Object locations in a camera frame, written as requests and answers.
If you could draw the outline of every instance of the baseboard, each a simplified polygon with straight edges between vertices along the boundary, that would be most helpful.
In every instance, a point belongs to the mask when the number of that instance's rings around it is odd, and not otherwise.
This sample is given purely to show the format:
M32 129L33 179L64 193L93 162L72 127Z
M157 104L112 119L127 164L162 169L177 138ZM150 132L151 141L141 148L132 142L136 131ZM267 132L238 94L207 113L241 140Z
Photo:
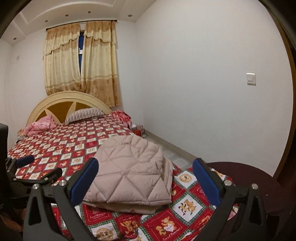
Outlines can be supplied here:
M159 144L161 144L162 146L172 150L173 152L175 152L177 155L179 155L180 157L183 157L184 159L190 161L190 163L192 164L193 161L197 158L196 156L188 153L187 151L184 151L183 149L173 145L172 143L167 142L166 140L154 135L153 133L151 133L150 131L145 129L145 133L150 136L152 139L156 140Z

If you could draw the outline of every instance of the wooden headboard panel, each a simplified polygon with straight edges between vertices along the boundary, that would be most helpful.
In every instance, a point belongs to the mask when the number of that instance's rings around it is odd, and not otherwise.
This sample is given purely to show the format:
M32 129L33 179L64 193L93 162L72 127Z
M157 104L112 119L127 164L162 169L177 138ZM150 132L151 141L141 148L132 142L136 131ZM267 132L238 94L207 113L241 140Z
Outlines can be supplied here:
M27 125L47 115L52 115L54 121L60 124L76 110L89 107L98 107L105 114L111 113L111 109L107 105L89 94L78 91L58 92L48 96L34 108Z

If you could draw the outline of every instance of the curtain rod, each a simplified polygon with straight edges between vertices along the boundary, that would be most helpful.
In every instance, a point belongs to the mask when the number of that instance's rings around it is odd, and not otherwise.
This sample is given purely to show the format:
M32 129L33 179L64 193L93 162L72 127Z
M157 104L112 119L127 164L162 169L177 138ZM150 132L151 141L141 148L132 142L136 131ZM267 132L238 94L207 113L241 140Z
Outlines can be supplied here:
M102 20L89 20L89 21L79 21L79 22L73 22L73 23L86 23L86 22L93 22L93 21L114 21L114 22L117 22L116 19L110 19L110 20L105 20L105 19L102 19ZM64 25L67 25L67 24L72 24L72 23L66 23L66 24L61 24L61 25L58 25L58 26L54 26L54 27L51 27L51 28L47 28L45 31L49 30L49 29L52 29L52 28L56 28L56 27L60 27L60 26L64 26Z

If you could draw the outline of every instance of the bed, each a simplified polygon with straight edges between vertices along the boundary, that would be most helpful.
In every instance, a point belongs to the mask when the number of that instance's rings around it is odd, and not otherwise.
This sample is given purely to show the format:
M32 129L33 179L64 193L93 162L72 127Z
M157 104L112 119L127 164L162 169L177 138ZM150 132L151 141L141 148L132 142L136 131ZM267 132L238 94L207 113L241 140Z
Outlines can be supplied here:
M107 115L69 125L63 123L75 110L87 107L98 107ZM25 138L9 151L8 155L13 158L35 157L34 163L17 170L16 177L36 180L60 167L63 175L58 182L68 180L95 155L107 138L132 134L123 123L108 116L110 113L108 106L88 94L65 91L47 97L32 111L27 124L50 114L60 125L40 135ZM75 209L99 240L192 240L216 207L209 204L192 169L182 171L174 166L173 175L172 204L164 206L154 215L115 213L85 204ZM224 175L220 177L222 180L230 179ZM58 207L53 204L52 210L63 234L71 238ZM236 212L237 207L234 207L230 218Z

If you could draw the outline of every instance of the beige folded clothing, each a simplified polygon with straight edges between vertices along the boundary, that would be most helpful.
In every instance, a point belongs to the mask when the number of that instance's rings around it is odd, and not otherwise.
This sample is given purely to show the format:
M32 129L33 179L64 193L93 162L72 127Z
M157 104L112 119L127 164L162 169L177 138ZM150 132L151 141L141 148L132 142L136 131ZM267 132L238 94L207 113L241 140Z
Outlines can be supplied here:
M107 139L94 156L99 172L84 203L116 212L153 214L171 203L172 162L137 135Z

